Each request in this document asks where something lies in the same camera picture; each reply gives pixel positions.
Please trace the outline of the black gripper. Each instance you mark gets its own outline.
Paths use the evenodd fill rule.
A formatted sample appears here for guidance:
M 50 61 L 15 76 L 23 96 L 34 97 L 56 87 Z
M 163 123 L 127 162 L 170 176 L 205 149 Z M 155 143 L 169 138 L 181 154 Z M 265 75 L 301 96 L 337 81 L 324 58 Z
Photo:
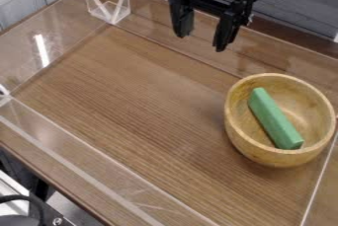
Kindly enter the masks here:
M 213 46 L 221 52 L 234 41 L 241 27 L 241 16 L 250 17 L 257 0 L 169 0 L 171 25 L 175 35 L 185 38 L 193 31 L 194 9 L 219 16 Z

